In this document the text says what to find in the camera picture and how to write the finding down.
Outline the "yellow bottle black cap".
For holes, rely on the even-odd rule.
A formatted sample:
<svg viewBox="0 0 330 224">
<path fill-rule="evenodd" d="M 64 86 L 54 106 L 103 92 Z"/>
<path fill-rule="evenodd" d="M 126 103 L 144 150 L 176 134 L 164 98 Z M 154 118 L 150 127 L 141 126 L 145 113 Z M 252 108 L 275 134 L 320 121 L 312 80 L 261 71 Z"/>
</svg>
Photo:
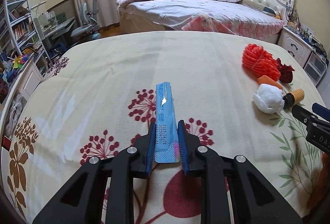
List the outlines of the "yellow bottle black cap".
<svg viewBox="0 0 330 224">
<path fill-rule="evenodd" d="M 297 89 L 292 92 L 288 92 L 286 95 L 283 96 L 284 109 L 293 107 L 295 104 L 304 100 L 304 97 L 305 93 L 302 89 Z"/>
</svg>

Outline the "white crumpled tissue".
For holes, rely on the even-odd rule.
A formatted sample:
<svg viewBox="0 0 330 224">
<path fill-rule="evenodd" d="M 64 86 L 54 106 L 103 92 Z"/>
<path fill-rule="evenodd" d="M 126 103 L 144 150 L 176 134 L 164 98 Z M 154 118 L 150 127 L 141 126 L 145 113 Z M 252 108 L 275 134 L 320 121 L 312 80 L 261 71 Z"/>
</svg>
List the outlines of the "white crumpled tissue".
<svg viewBox="0 0 330 224">
<path fill-rule="evenodd" d="M 283 90 L 269 84 L 261 84 L 253 95 L 253 102 L 264 114 L 279 113 L 283 108 Z"/>
</svg>

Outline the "plastic drawer unit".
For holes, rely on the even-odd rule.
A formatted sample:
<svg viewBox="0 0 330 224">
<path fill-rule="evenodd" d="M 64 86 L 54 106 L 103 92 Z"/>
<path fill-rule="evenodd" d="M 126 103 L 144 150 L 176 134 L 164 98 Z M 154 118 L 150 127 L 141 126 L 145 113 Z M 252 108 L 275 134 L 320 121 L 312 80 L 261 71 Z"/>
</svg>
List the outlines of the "plastic drawer unit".
<svg viewBox="0 0 330 224">
<path fill-rule="evenodd" d="M 304 66 L 304 71 L 315 86 L 320 83 L 327 72 L 328 64 L 328 59 L 323 55 L 318 54 L 317 52 L 310 53 Z"/>
</svg>

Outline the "floral cream tablecloth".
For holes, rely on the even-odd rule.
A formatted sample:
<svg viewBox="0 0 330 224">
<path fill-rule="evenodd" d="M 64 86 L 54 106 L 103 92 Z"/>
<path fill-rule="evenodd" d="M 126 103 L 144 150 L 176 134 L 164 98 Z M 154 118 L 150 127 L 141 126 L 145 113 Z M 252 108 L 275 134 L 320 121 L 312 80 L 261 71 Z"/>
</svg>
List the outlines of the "floral cream tablecloth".
<svg viewBox="0 0 330 224">
<path fill-rule="evenodd" d="M 256 44 L 294 68 L 285 91 L 302 89 L 303 107 L 322 103 L 302 67 L 282 47 L 242 36 L 152 32 L 114 36 L 69 49 L 22 110 L 2 162 L 3 188 L 23 223 L 32 223 L 90 157 L 111 158 L 156 119 L 156 86 L 172 86 L 177 120 L 220 155 L 242 154 L 300 216 L 322 167 L 290 112 L 262 113 L 242 54 Z"/>
</svg>

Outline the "orange paper piece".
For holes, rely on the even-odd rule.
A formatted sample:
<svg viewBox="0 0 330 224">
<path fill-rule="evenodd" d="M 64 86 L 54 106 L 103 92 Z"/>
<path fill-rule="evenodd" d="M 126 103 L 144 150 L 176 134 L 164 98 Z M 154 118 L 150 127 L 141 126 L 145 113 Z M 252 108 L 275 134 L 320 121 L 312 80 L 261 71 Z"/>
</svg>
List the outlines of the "orange paper piece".
<svg viewBox="0 0 330 224">
<path fill-rule="evenodd" d="M 282 85 L 280 85 L 279 83 L 277 83 L 276 81 L 274 81 L 273 79 L 271 79 L 270 77 L 268 77 L 266 75 L 263 75 L 263 76 L 259 77 L 257 79 L 257 83 L 258 83 L 258 85 L 268 84 L 268 85 L 275 86 L 275 87 L 283 90 Z"/>
</svg>

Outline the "white nightstand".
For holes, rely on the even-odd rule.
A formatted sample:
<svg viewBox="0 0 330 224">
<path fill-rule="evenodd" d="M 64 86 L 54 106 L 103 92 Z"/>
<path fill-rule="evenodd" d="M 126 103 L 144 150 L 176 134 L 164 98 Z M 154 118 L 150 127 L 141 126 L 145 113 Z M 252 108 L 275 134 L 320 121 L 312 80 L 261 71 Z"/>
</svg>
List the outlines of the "white nightstand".
<svg viewBox="0 0 330 224">
<path fill-rule="evenodd" d="M 282 29 L 277 45 L 284 48 L 302 68 L 312 53 L 312 47 L 288 28 Z"/>
</svg>

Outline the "red foam net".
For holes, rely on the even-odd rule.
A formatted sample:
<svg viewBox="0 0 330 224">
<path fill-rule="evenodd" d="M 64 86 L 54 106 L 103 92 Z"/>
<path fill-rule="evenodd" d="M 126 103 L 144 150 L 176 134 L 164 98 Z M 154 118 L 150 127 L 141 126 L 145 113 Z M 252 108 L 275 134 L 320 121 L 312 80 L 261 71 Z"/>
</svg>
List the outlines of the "red foam net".
<svg viewBox="0 0 330 224">
<path fill-rule="evenodd" d="M 248 44 L 242 54 L 242 66 L 257 77 L 268 76 L 274 81 L 280 78 L 277 61 L 268 51 L 257 44 Z"/>
</svg>

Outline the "nightstand clutter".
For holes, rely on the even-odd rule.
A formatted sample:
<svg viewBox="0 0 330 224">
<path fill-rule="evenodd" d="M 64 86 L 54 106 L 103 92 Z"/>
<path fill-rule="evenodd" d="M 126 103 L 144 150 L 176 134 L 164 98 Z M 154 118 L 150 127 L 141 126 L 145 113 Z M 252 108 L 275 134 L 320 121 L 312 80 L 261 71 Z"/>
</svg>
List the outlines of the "nightstand clutter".
<svg viewBox="0 0 330 224">
<path fill-rule="evenodd" d="M 323 44 L 314 37 L 314 32 L 311 28 L 300 22 L 299 17 L 296 16 L 296 9 L 293 8 L 292 4 L 286 4 L 285 12 L 286 20 L 288 21 L 287 26 L 289 29 L 295 34 L 298 34 L 298 36 L 313 47 L 318 54 L 327 59 L 327 52 L 324 49 Z"/>
</svg>

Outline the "grey desk chair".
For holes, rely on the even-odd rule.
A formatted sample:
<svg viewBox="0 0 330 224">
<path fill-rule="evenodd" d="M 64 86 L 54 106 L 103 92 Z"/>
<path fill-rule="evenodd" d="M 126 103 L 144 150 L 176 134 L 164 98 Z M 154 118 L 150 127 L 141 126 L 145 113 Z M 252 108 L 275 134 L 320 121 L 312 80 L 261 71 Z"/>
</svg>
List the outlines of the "grey desk chair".
<svg viewBox="0 0 330 224">
<path fill-rule="evenodd" d="M 86 3 L 83 3 L 80 6 L 79 18 L 82 25 L 74 29 L 71 33 L 71 38 L 78 39 L 73 46 L 102 38 L 102 35 L 99 33 L 100 25 L 97 21 L 98 13 L 99 9 L 97 8 L 97 0 L 93 0 L 91 11 L 87 11 Z"/>
</svg>

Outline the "study desk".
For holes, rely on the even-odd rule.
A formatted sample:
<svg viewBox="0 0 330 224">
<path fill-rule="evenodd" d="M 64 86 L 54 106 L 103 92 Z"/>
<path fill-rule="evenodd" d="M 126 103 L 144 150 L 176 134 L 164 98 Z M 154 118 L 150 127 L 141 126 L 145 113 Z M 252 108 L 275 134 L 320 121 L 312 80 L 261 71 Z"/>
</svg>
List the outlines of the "study desk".
<svg viewBox="0 0 330 224">
<path fill-rule="evenodd" d="M 59 22 L 56 14 L 53 12 L 50 14 L 39 13 L 38 8 L 45 3 L 46 1 L 43 1 L 30 8 L 30 12 L 36 13 L 36 16 L 38 16 L 37 18 L 33 18 L 33 23 L 39 37 L 48 48 L 50 48 L 57 39 L 63 40 L 63 44 L 66 44 L 65 39 L 61 37 L 69 32 L 75 24 L 75 18 L 72 17 L 63 22 Z"/>
</svg>

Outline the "white tufted bed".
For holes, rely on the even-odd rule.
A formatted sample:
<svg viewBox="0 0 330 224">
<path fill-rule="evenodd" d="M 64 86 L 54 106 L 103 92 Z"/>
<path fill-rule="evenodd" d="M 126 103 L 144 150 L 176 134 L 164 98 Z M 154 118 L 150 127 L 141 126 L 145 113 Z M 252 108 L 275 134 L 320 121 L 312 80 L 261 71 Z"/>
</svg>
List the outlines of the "white tufted bed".
<svg viewBox="0 0 330 224">
<path fill-rule="evenodd" d="M 286 20 L 284 0 L 153 0 L 118 6 L 125 34 L 165 30 L 217 32 L 276 43 Z"/>
</svg>

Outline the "white bookshelf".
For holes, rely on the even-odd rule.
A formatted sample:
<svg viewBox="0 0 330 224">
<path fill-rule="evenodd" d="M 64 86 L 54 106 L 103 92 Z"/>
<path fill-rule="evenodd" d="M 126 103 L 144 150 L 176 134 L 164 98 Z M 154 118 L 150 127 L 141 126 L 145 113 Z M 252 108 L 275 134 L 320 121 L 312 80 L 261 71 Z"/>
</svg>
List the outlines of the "white bookshelf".
<svg viewBox="0 0 330 224">
<path fill-rule="evenodd" d="M 3 80 L 12 82 L 28 60 L 42 76 L 52 66 L 37 31 L 28 0 L 3 0 L 1 3 L 1 62 Z"/>
</svg>

